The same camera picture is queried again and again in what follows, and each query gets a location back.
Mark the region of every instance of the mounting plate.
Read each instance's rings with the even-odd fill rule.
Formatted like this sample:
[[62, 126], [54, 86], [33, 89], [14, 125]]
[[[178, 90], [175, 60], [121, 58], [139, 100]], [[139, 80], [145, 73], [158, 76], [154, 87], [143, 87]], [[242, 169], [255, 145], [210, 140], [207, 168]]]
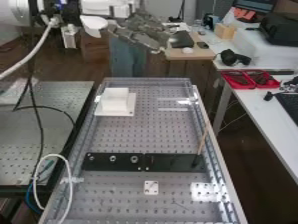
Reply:
[[194, 154], [145, 154], [145, 170], [150, 172], [195, 172], [203, 173], [203, 157], [199, 155], [193, 167]]
[[141, 171], [141, 153], [86, 153], [82, 170], [86, 171]]
[[86, 153], [82, 170], [203, 173], [203, 157], [195, 158], [195, 166], [194, 158], [194, 154]]

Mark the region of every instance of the black device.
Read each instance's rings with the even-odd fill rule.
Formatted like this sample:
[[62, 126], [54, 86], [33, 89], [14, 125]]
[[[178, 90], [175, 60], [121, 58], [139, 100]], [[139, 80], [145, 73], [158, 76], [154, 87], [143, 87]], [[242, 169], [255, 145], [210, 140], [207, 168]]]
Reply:
[[170, 37], [170, 45], [173, 48], [193, 48], [194, 42], [189, 32], [185, 30], [175, 32]]
[[209, 45], [205, 42], [197, 42], [197, 45], [202, 49], [209, 49]]
[[234, 7], [249, 9], [257, 13], [270, 13], [276, 5], [276, 0], [235, 0]]
[[298, 94], [278, 93], [275, 97], [298, 126]]
[[239, 62], [243, 65], [249, 65], [251, 62], [250, 57], [241, 54], [235, 54], [230, 49], [221, 52], [221, 60], [222, 63], [227, 66], [233, 66], [235, 62]]
[[259, 29], [271, 44], [298, 47], [298, 14], [267, 14]]
[[202, 18], [202, 26], [206, 27], [209, 30], [214, 30], [214, 23], [213, 23], [213, 14], [206, 13]]

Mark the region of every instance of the wall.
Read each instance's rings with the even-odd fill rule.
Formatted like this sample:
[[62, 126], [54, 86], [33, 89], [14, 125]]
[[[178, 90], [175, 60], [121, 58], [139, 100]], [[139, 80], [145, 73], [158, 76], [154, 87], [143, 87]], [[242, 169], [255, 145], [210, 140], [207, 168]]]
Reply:
[[14, 26], [0, 24], [0, 46], [20, 36], [20, 31]]
[[298, 3], [290, 0], [278, 0], [275, 12], [298, 13]]
[[[185, 21], [191, 25], [195, 17], [197, 0], [185, 1]], [[177, 17], [179, 13], [182, 0], [146, 0], [146, 10], [154, 16], [166, 21], [170, 16]]]

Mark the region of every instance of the white box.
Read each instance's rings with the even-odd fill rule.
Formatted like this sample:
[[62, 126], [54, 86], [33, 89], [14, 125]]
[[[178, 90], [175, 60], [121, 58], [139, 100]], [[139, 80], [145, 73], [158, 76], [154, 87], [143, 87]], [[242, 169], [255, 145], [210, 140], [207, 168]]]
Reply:
[[298, 47], [270, 44], [259, 31], [238, 29], [231, 43], [255, 66], [296, 69]]
[[127, 88], [106, 88], [101, 96], [104, 111], [127, 111]]

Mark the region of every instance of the white wall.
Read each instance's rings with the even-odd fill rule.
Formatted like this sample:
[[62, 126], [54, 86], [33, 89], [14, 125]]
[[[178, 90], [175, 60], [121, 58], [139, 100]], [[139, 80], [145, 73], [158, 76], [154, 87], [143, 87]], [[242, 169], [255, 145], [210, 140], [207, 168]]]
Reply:
[[[195, 0], [185, 1], [185, 22], [190, 25], [195, 15]], [[166, 21], [170, 16], [177, 17], [182, 0], [145, 0], [146, 10]]]
[[18, 28], [0, 24], [0, 46], [20, 36]]

